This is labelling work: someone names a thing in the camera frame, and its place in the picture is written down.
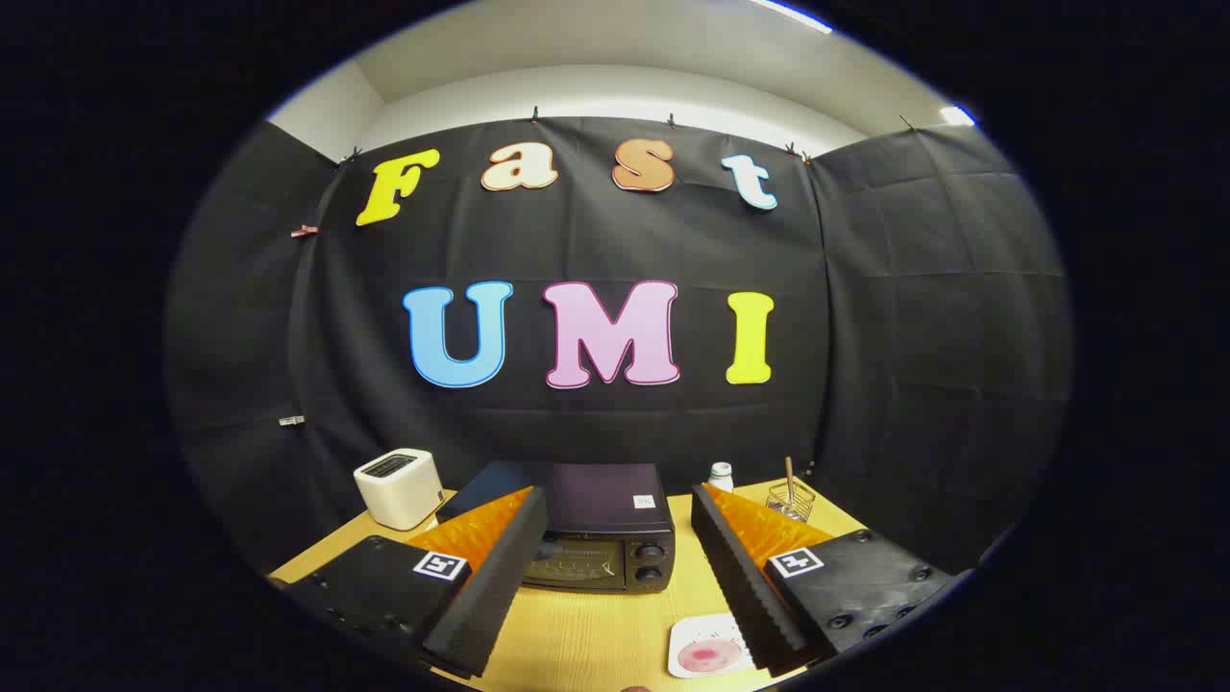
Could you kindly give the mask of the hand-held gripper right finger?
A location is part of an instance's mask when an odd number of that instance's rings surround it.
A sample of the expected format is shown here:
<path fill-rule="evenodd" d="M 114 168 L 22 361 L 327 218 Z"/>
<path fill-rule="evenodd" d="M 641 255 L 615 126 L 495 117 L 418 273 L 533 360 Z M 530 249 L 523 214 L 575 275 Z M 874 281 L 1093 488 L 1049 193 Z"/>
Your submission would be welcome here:
<path fill-rule="evenodd" d="M 708 483 L 691 494 L 704 556 L 752 663 L 772 676 L 875 647 L 962 583 L 878 531 L 834 537 Z"/>

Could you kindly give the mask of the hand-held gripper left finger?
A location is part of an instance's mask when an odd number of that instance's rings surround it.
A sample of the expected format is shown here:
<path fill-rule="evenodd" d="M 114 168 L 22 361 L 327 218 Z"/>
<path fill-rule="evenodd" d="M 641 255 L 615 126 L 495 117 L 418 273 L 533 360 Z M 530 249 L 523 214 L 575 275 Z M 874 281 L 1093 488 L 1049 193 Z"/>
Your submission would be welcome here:
<path fill-rule="evenodd" d="M 383 658 L 478 678 L 546 525 L 545 490 L 528 486 L 411 540 L 370 535 L 274 583 Z"/>

